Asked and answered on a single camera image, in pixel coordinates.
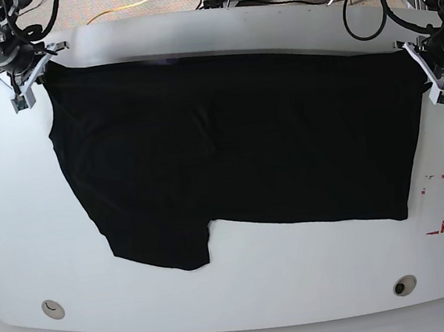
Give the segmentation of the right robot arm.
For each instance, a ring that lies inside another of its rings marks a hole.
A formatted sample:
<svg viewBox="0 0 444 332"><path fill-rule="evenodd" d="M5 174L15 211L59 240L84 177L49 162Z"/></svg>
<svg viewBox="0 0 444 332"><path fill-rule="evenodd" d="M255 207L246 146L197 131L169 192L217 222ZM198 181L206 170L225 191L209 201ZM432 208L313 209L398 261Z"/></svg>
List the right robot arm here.
<svg viewBox="0 0 444 332"><path fill-rule="evenodd" d="M39 24L19 28L17 20L34 0L0 0L0 84L7 87L16 110L34 105L31 86L44 74L45 66L68 43L51 43L43 39L55 25L60 0L52 0L51 17L46 26Z"/></svg>

